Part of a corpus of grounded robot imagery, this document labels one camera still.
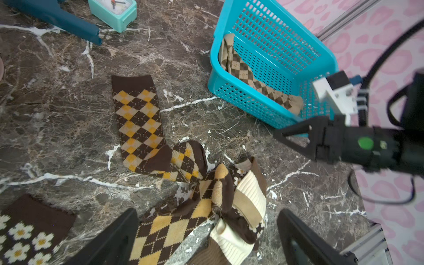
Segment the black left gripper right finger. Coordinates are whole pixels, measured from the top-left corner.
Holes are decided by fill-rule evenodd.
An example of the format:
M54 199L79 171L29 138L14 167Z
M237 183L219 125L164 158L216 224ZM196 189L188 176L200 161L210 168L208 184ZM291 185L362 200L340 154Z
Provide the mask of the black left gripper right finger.
M356 256L341 255L289 209L277 219L279 237L289 265L356 265Z

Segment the beige green argyle sock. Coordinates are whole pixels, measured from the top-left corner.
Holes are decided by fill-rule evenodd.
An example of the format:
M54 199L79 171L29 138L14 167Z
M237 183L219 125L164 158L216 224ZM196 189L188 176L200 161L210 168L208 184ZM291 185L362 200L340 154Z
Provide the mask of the beige green argyle sock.
M291 80L281 75L275 76L275 81L271 80L269 76L257 79L252 68L242 60L235 50L234 37L233 33L226 34L221 42L218 55L221 67L292 114L300 114L304 102L300 96L294 96L289 91L292 85Z

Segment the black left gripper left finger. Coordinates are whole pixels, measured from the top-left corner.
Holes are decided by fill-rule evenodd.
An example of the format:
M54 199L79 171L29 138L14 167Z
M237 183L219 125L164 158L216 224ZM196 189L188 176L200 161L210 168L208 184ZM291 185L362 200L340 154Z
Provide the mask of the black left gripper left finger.
M138 227L136 210L127 209L66 264L127 265Z

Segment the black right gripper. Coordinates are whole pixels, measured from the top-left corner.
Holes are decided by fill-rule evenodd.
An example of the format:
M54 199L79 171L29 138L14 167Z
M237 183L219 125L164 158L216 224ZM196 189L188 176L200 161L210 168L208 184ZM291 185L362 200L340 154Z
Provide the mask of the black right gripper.
M344 123L344 116L334 120L319 116L277 129L273 137L313 161L352 163L368 172L406 171L401 162L404 147L401 130L348 127ZM301 146L291 140L297 137L308 139L307 144Z

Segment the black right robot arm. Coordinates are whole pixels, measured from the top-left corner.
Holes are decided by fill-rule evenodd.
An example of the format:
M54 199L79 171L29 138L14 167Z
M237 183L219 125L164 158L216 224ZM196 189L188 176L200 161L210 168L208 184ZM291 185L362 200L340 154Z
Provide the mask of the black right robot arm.
M361 165L367 172L389 169L424 175L424 70L388 101L395 129L348 127L345 116L318 116L276 130L274 138L316 162Z

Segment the brown cream striped sock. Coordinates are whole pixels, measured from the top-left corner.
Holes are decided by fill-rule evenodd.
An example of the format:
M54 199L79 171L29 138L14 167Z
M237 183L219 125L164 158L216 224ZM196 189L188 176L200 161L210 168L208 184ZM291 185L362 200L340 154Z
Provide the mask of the brown cream striped sock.
M265 228L267 182L254 157L234 172L219 164L212 176L212 212L219 220L207 247L188 264L240 265L258 247Z

